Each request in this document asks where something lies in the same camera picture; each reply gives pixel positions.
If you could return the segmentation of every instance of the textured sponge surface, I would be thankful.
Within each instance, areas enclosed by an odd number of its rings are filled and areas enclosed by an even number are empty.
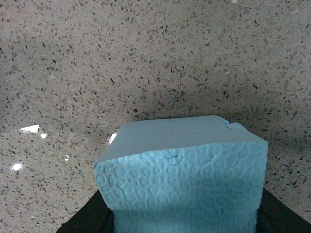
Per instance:
[[[151,150],[98,162],[94,172],[117,233],[252,233],[267,148],[260,139]]]

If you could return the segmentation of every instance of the black holder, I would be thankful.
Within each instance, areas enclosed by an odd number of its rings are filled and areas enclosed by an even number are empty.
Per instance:
[[[263,189],[257,233],[311,233],[311,224]],[[99,190],[56,233],[113,233],[113,213]]]

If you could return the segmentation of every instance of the blue sponge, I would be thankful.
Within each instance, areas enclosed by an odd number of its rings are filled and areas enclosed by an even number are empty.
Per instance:
[[[267,150],[219,116],[139,121],[94,172],[116,233],[254,233]]]

